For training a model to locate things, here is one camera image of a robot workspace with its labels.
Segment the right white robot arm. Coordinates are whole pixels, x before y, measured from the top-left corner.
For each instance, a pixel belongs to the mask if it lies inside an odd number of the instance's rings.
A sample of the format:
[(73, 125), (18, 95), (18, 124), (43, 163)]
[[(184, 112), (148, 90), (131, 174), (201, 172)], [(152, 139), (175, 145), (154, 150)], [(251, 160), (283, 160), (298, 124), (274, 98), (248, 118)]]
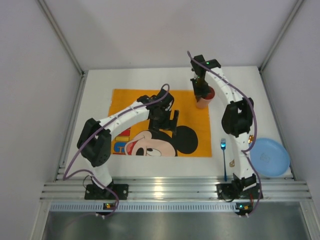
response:
[(218, 188), (218, 197), (231, 202), (243, 192), (257, 186), (257, 174), (250, 161), (249, 135), (257, 127), (254, 102), (237, 87), (228, 82), (216, 59), (205, 60), (203, 55), (190, 58), (191, 79), (196, 106), (204, 109), (213, 97), (218, 97), (225, 107), (221, 119), (223, 131), (229, 136), (233, 151), (233, 179)]

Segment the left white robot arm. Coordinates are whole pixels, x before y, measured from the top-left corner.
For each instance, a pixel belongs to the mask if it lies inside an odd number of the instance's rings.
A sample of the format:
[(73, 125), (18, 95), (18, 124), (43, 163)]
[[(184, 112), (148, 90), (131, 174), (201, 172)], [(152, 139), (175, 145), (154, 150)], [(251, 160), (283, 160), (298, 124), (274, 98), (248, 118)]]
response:
[(107, 161), (111, 156), (112, 141), (123, 131), (148, 120), (151, 130), (177, 132), (179, 111), (172, 112), (174, 97), (161, 89), (157, 95), (140, 96), (130, 106), (106, 118), (88, 119), (77, 142), (78, 152), (90, 166), (93, 183), (105, 189), (113, 182)]

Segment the pink plastic cup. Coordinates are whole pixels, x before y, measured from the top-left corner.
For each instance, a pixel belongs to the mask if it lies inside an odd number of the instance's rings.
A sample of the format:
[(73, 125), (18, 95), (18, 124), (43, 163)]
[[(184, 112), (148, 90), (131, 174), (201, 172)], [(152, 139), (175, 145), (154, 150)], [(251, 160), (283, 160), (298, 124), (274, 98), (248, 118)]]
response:
[(212, 101), (212, 99), (215, 97), (215, 90), (210, 86), (209, 87), (210, 92), (205, 97), (196, 97), (196, 104), (195, 106), (198, 109), (205, 109), (209, 103)]

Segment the orange Mickey Mouse placemat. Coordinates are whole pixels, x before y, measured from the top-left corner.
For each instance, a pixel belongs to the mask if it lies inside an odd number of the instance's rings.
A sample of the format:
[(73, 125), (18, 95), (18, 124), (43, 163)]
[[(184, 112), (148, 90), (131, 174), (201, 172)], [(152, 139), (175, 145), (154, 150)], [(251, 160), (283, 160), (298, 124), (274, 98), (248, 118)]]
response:
[(196, 107), (191, 90), (171, 90), (172, 110), (178, 110), (176, 133), (150, 130), (149, 121), (139, 122), (120, 133), (112, 142), (114, 155), (146, 157), (210, 157), (209, 110)]

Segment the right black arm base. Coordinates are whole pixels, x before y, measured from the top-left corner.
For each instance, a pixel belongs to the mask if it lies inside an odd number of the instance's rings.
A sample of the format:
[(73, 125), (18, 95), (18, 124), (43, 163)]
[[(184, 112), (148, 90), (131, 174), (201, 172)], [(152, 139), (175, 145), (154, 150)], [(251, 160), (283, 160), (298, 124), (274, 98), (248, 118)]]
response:
[(262, 193), (260, 185), (237, 192), (231, 183), (221, 183), (216, 186), (217, 198), (226, 202), (232, 202), (234, 200), (257, 200)]

